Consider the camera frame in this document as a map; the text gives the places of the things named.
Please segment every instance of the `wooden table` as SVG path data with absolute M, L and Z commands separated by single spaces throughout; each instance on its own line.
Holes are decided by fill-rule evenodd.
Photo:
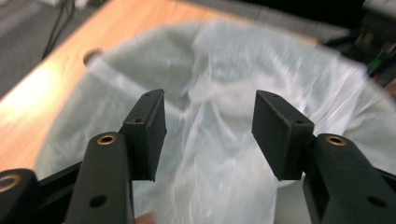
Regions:
M 84 56 L 148 29 L 215 18 L 241 20 L 171 0 L 111 0 L 0 102 L 0 171 L 35 166 L 53 121 L 85 72 Z

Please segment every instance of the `white plastic bag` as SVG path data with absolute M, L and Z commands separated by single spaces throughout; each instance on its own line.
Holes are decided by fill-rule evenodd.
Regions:
M 251 134 L 256 90 L 282 95 L 343 134 L 365 67 L 270 27 L 222 21 L 162 27 L 92 61 L 39 156 L 40 177 L 117 131 L 141 94 L 165 90 L 168 134 L 156 182 L 134 182 L 136 215 L 161 223 L 272 223 L 277 181 Z

